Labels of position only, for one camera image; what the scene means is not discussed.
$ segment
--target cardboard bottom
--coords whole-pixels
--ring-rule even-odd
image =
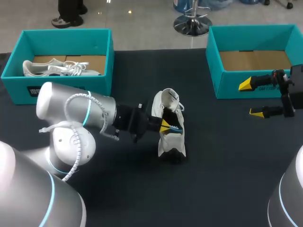
[[[285,51],[221,51],[226,71],[290,69]]]
[[[88,62],[89,65],[86,66],[87,70],[94,70],[104,75],[106,56],[104,55],[82,55],[82,56],[35,56],[33,63],[47,63],[53,58],[58,61],[75,61],[75,62]]]

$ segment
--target teal box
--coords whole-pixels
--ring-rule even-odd
[[[24,77],[23,61],[44,55],[106,55],[104,75]],[[22,31],[1,79],[14,104],[36,104],[37,95],[30,89],[37,88],[38,92],[48,81],[109,96],[113,67],[110,29],[27,30]]]
[[[271,74],[272,70],[226,71],[220,51],[285,51],[291,65],[303,64],[303,36],[296,25],[211,26],[206,57],[215,95],[218,99],[274,98],[277,88],[260,87],[240,92],[239,85],[251,76]],[[284,69],[289,76],[290,69]]]

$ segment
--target white sneaker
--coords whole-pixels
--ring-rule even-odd
[[[175,158],[175,161],[186,157],[183,110],[179,95],[173,89],[167,88],[156,94],[151,114],[164,120],[160,130],[159,157]]]
[[[23,62],[23,73],[25,77],[48,77],[48,76],[96,76],[99,72],[86,70],[88,62],[61,62],[53,58],[48,63]]]

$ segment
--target stool base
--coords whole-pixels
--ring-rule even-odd
[[[174,28],[177,32],[187,36],[201,36],[209,31],[212,22],[207,17],[188,18],[184,15],[178,17],[174,22]]]

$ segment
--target black table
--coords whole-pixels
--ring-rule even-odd
[[[1,86],[0,140],[47,146],[35,106],[14,106]],[[268,199],[303,144],[303,112],[264,120],[249,109],[278,99],[217,100],[204,49],[116,52],[117,102],[137,106],[166,87],[185,106],[187,162],[158,160],[156,133],[135,145],[127,133],[115,142],[93,130],[96,154],[69,181],[86,203],[87,226],[268,227]]]

